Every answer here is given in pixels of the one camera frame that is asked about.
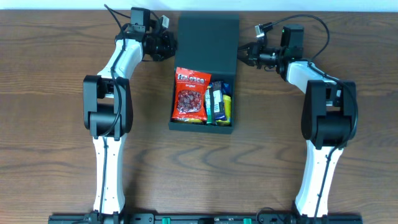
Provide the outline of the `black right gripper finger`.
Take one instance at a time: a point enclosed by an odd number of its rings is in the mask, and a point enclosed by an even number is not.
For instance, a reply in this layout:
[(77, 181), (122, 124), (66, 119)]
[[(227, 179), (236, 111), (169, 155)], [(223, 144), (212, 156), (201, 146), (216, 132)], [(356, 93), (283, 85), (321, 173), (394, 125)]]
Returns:
[(253, 46), (253, 43), (244, 44), (244, 45), (238, 47), (238, 52), (250, 53), (252, 50), (252, 46)]
[(255, 58), (251, 54), (238, 55), (238, 60), (242, 61), (243, 63), (245, 63), (250, 67), (255, 66)]

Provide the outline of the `blue snack bar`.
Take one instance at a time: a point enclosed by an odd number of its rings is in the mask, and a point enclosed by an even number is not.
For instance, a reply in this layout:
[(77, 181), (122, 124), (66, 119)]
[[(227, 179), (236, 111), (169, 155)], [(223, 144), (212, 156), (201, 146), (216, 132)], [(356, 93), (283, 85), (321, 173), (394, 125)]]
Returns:
[(208, 85), (208, 89), (211, 89), (212, 91), (220, 90), (223, 95), (231, 96), (230, 84), (225, 83), (223, 81), (211, 82)]

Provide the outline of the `purple chocolate bar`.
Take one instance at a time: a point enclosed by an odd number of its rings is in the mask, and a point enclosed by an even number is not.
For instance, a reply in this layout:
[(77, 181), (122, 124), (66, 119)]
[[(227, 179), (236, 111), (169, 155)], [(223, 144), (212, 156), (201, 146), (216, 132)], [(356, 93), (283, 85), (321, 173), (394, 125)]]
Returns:
[(216, 81), (212, 83), (213, 99), (214, 99), (213, 111), (214, 111), (215, 120), (226, 121), (222, 86), (223, 86), (222, 81)]

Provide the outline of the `yellow plastic bottle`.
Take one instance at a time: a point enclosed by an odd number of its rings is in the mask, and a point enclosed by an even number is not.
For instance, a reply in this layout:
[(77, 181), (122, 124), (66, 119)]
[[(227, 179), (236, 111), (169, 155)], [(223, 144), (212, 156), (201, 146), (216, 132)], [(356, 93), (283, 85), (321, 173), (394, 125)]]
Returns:
[(216, 123), (218, 126), (229, 126), (231, 124), (231, 97), (228, 95), (223, 95), (223, 103), (226, 119), (218, 119)]

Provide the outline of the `green chocolate bar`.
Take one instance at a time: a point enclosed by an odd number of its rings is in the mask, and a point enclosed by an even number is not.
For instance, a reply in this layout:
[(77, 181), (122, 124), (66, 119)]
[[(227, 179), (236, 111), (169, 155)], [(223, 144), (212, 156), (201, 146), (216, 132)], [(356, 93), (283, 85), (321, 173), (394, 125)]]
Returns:
[(205, 107), (206, 107), (206, 115), (207, 115), (207, 125), (215, 125), (215, 119), (214, 119), (214, 106), (212, 103), (213, 97), (212, 97), (212, 87), (209, 85), (206, 89), (205, 92)]

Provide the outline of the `dark green box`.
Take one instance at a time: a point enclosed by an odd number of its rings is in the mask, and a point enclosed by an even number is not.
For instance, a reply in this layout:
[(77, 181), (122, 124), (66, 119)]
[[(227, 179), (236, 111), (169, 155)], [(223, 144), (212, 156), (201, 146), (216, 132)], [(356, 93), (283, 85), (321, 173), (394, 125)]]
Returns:
[(229, 85), (233, 100), (238, 42), (237, 14), (183, 12), (178, 20), (174, 67), (210, 73), (211, 81)]

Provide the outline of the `red candy bag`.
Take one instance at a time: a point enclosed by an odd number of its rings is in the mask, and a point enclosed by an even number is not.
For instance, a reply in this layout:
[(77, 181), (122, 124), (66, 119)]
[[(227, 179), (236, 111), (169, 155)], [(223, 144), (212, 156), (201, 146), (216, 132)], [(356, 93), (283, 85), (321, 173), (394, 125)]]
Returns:
[(177, 67), (175, 72), (175, 102), (172, 119), (206, 121), (205, 92), (211, 74)]

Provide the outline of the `yellow candy bag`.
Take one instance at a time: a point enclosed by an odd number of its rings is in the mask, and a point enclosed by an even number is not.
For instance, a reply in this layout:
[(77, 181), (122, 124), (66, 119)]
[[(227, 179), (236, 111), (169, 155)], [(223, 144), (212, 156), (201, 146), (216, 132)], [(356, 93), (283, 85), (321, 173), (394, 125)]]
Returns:
[(184, 123), (207, 121), (205, 97), (201, 91), (183, 89), (178, 92), (177, 120)]

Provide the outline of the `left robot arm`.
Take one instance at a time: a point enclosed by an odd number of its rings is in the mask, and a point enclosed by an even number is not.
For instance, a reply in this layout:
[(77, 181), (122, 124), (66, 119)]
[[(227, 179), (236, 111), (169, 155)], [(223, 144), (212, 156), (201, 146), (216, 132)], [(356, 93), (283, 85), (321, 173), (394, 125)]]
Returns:
[(132, 7), (126, 24), (118, 24), (115, 50), (96, 75), (83, 80), (83, 119), (96, 152), (96, 198), (86, 223), (118, 223), (125, 205), (123, 150), (132, 128), (129, 80), (145, 55), (161, 62), (175, 55), (177, 42), (167, 29), (169, 18)]

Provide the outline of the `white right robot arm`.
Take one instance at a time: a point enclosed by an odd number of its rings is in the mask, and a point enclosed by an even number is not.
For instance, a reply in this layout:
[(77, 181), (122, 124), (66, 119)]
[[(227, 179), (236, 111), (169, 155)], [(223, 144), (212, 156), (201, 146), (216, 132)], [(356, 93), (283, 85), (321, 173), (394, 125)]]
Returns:
[(267, 45), (272, 23), (255, 27), (255, 42), (239, 47), (238, 59), (256, 68), (274, 68), (281, 78), (305, 95), (301, 132), (307, 145), (302, 184), (295, 198), (296, 221), (328, 223), (328, 194), (338, 159), (356, 134), (356, 84), (321, 71), (303, 57), (304, 28), (288, 24), (279, 48)]

